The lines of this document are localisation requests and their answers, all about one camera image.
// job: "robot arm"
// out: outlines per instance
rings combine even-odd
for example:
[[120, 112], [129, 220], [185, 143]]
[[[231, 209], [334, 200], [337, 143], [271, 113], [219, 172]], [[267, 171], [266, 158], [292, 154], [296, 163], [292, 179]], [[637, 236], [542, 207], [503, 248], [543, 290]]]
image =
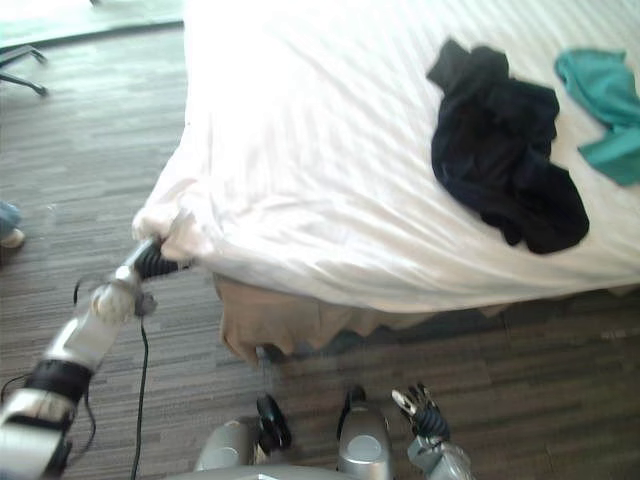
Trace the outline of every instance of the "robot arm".
[[422, 470], [427, 480], [474, 480], [471, 460], [450, 442], [449, 425], [429, 391], [421, 383], [409, 387], [409, 391], [410, 395], [391, 392], [416, 436], [407, 449], [409, 461]]
[[179, 268], [161, 257], [157, 241], [147, 240], [76, 310], [0, 410], [0, 478], [62, 474], [71, 450], [66, 433], [91, 378], [122, 326], [155, 308], [142, 282]]

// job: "floor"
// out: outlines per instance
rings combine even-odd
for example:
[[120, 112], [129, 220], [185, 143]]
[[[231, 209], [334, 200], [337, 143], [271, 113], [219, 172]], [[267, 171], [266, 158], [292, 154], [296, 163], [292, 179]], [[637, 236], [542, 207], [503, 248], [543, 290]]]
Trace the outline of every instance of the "floor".
[[184, 0], [2, 0], [0, 48], [179, 23]]
[[[0, 257], [3, 380], [29, 369], [68, 318], [76, 280], [109, 272], [133, 246], [131, 219], [183, 123], [180, 30], [45, 54], [47, 65], [25, 59], [11, 71], [46, 85], [48, 98], [0, 86], [0, 197], [22, 208], [29, 237]], [[160, 305], [145, 320], [141, 479], [193, 468], [212, 428], [252, 414], [265, 391], [295, 436], [285, 459], [333, 468], [343, 394], [357, 382], [388, 416], [397, 478], [417, 480], [405, 454], [409, 429], [389, 396], [417, 380], [431, 387], [478, 479], [640, 478], [638, 292], [533, 302], [493, 319], [450, 313], [408, 332], [343, 336], [318, 354], [265, 359], [254, 370], [218, 341], [222, 306], [206, 272], [149, 288]], [[94, 447], [65, 478], [128, 478], [141, 363], [131, 322], [91, 386]], [[81, 411], [76, 445], [87, 432]]]

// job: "wire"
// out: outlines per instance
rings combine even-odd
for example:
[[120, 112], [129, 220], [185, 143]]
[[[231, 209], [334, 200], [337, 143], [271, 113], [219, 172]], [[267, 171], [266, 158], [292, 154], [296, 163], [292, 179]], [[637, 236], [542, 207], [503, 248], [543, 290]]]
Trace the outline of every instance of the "wire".
[[89, 280], [90, 278], [93, 278], [94, 280], [100, 280], [100, 281], [104, 281], [104, 275], [100, 275], [98, 273], [87, 273], [86, 275], [82, 275], [78, 281], [76, 282], [76, 286], [73, 289], [73, 304], [77, 305], [78, 304], [78, 290], [80, 290], [80, 286], [82, 286], [82, 284], [84, 282], [86, 282], [87, 280]]
[[7, 380], [2, 386], [2, 390], [0, 390], [0, 404], [4, 403], [5, 396], [7, 395], [7, 387], [13, 382], [17, 382], [18, 380], [22, 380], [23, 378], [27, 378], [28, 376], [28, 373], [23, 373], [22, 375], [18, 375], [17, 377], [13, 377], [12, 379]]
[[140, 317], [140, 335], [144, 343], [144, 359], [142, 361], [142, 377], [140, 378], [140, 396], [138, 397], [138, 422], [136, 424], [136, 454], [131, 466], [131, 476], [129, 480], [135, 480], [138, 473], [138, 463], [140, 462], [140, 448], [142, 447], [142, 406], [144, 403], [144, 385], [147, 381], [147, 364], [149, 362], [149, 342], [147, 332], [144, 330], [144, 317]]
[[89, 451], [91, 445], [93, 444], [93, 439], [96, 436], [96, 417], [93, 415], [93, 411], [91, 410], [91, 405], [89, 404], [89, 387], [87, 386], [87, 390], [84, 392], [84, 408], [87, 411], [87, 415], [89, 416], [89, 421], [91, 422], [91, 433], [89, 434], [89, 438], [87, 439], [84, 446], [80, 449], [80, 451], [67, 462], [67, 466], [71, 467], [78, 460], [82, 458], [82, 456]]

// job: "shoe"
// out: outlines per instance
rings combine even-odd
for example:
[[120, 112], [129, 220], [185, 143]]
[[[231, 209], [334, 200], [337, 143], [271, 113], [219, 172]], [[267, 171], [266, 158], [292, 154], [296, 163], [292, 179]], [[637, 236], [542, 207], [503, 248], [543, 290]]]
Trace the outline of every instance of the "shoe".
[[18, 248], [20, 247], [25, 240], [25, 235], [22, 230], [18, 230], [14, 228], [13, 231], [0, 240], [0, 247], [4, 248]]

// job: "mattress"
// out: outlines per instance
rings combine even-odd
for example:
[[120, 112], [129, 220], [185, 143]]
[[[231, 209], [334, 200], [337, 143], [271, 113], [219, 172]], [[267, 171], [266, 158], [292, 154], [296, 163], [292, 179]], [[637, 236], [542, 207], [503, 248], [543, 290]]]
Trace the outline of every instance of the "mattress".
[[[625, 50], [637, 73], [639, 29], [637, 0], [188, 2], [185, 129], [134, 234], [241, 282], [389, 312], [640, 283], [640, 185], [580, 156], [604, 127], [553, 70], [563, 49], [593, 47]], [[436, 181], [442, 94], [425, 72], [448, 38], [555, 89], [551, 160], [591, 222], [578, 246], [510, 247]]]

